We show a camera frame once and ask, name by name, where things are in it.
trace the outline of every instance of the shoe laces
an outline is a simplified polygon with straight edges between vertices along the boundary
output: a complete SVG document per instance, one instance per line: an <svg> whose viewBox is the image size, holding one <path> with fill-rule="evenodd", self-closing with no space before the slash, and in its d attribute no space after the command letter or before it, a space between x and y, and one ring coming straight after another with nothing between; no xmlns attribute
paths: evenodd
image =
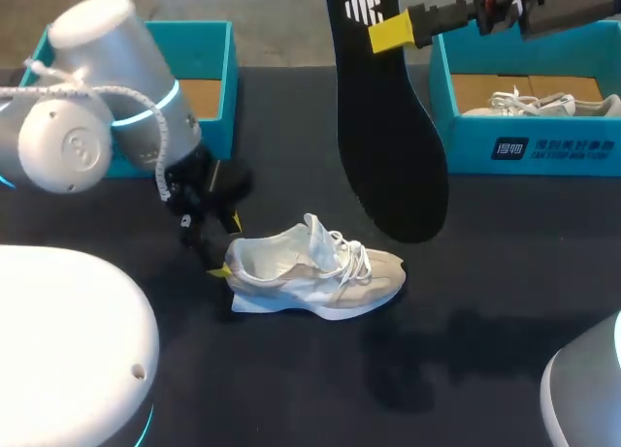
<svg viewBox="0 0 621 447"><path fill-rule="evenodd" d="M529 112L531 114L539 114L536 106L540 100L534 96L520 96L517 87L513 87L513 93L504 93L497 91L492 95L490 104L492 109L501 110L507 114L518 114L520 111Z"/></svg>
<svg viewBox="0 0 621 447"><path fill-rule="evenodd" d="M340 287L347 281L365 280L371 277L371 260L367 248L358 240L345 240L339 231L330 231L335 246L345 252L342 266L334 272L322 274L322 277L334 277L342 274Z"/></svg>

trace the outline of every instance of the black insole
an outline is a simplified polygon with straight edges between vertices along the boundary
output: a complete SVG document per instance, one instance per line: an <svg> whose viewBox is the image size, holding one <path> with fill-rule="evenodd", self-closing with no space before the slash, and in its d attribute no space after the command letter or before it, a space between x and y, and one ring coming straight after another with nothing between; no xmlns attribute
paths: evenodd
<svg viewBox="0 0 621 447"><path fill-rule="evenodd" d="M444 223L444 149L409 84L403 51L373 54L369 25L399 14L399 0L327 0L337 59L339 150L349 184L377 227L403 242Z"/></svg>

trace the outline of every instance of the sneaker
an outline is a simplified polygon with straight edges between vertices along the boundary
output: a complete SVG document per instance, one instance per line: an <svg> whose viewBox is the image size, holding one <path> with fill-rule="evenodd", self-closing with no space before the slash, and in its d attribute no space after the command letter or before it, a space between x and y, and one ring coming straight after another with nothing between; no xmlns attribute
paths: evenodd
<svg viewBox="0 0 621 447"><path fill-rule="evenodd" d="M331 321L388 303L406 280L402 260L328 232L317 216L266 239L236 239L226 254L233 311L312 311Z"/></svg>
<svg viewBox="0 0 621 447"><path fill-rule="evenodd" d="M513 93L497 92L490 100L491 108L480 108L464 112L464 115L542 115L562 116L608 116L621 115L621 99L611 95L601 102L578 101L572 95L557 93L547 98L519 96L517 88Z"/></svg>

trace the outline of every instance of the table surface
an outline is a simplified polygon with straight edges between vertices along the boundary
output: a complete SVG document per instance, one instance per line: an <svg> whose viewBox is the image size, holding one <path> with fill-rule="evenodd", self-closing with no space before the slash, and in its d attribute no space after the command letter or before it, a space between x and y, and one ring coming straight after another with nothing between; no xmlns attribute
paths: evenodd
<svg viewBox="0 0 621 447"><path fill-rule="evenodd" d="M425 96L426 70L411 79ZM240 215L261 237L313 212L400 255L407 286L380 312L230 319L146 180L2 189L0 241L85 251L143 288L162 343L149 446L547 446L547 361L621 308L621 181L454 176L441 234L399 244L349 189L335 100L332 68L242 70L239 154L256 188Z"/></svg>

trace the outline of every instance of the concrete floor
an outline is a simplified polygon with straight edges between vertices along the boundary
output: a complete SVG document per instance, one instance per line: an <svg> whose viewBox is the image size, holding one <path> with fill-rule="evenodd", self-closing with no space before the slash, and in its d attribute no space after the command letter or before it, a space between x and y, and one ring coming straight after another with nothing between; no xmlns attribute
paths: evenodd
<svg viewBox="0 0 621 447"><path fill-rule="evenodd" d="M0 0L0 68L21 64L46 24L81 0ZM134 0L148 19L228 19L235 28L239 61L252 66L334 63L325 0ZM401 0L403 6L454 0ZM409 51L425 62L429 50Z"/></svg>

